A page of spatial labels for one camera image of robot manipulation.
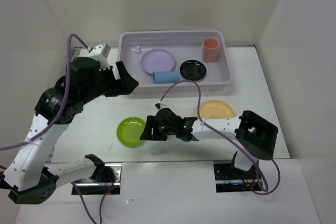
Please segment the red plastic cup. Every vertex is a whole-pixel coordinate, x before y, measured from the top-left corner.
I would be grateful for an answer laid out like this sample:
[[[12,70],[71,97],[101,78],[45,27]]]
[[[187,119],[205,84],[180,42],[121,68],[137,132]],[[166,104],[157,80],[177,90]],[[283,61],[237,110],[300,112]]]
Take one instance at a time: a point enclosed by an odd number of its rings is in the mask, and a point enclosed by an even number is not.
[[[206,63],[213,62],[218,53],[219,42],[215,38],[206,38],[203,41],[202,60]]]

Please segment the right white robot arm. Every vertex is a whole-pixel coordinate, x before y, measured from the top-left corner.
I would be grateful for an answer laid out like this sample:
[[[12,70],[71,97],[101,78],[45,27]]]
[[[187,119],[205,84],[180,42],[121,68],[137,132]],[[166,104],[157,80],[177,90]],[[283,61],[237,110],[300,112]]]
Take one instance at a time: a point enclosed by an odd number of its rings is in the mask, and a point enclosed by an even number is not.
[[[228,119],[182,118],[171,109],[163,108],[156,115],[147,116],[140,136],[144,141],[166,141],[175,136],[184,142],[224,138],[238,149],[230,172],[243,178],[259,160],[273,159],[278,128],[252,111]]]

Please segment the green plastic plate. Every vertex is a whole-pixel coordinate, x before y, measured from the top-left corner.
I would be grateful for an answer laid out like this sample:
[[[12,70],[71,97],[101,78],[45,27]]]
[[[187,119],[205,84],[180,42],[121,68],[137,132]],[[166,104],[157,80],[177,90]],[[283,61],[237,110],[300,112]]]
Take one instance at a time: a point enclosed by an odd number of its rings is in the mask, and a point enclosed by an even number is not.
[[[145,143],[140,139],[145,128],[145,121],[139,117],[128,117],[117,127],[117,138],[126,147],[139,147]]]

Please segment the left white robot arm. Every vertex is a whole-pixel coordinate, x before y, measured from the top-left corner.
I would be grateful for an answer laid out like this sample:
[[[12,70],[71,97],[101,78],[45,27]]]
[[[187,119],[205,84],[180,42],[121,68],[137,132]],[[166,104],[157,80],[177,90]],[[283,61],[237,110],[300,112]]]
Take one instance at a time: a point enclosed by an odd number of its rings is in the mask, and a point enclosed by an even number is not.
[[[16,157],[1,172],[1,188],[9,190],[16,204],[37,205],[45,202],[58,188],[82,178],[93,182],[103,179],[105,163],[93,154],[72,163],[46,166],[58,139],[85,104],[100,97],[128,95],[139,83],[127,72],[122,61],[116,63],[119,79],[111,66],[79,57],[66,67],[66,75],[40,97],[32,125]]]

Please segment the orange plastic plate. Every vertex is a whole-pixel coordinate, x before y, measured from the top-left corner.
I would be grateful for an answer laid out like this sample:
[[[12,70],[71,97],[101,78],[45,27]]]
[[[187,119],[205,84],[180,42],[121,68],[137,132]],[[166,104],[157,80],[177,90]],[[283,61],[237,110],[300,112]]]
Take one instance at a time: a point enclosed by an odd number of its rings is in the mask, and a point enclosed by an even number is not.
[[[233,108],[220,100],[208,100],[200,104],[200,116],[202,119],[227,119],[236,116]]]

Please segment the purple plastic plate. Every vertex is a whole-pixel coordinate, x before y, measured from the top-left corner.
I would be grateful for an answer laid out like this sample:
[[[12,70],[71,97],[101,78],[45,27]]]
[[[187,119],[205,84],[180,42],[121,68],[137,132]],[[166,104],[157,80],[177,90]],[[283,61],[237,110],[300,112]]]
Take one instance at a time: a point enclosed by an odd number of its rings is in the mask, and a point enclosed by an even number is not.
[[[175,63],[173,54],[165,49],[151,49],[141,58],[141,66],[148,74],[171,71]]]

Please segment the black plastic plate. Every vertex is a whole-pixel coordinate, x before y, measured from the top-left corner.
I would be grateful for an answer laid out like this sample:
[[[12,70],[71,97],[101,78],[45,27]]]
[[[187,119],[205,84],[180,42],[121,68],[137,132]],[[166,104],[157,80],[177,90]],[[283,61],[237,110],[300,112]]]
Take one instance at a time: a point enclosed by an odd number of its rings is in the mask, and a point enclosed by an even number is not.
[[[180,66],[180,74],[185,80],[201,81],[207,74],[203,63],[197,60],[187,60]]]

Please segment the blue plastic cup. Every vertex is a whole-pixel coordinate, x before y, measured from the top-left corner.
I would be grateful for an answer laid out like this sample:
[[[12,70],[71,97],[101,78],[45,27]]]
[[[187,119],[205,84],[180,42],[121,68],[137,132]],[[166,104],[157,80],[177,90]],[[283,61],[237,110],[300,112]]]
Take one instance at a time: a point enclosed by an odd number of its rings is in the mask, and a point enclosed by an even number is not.
[[[154,84],[176,83],[180,79],[176,71],[153,72],[152,78]]]

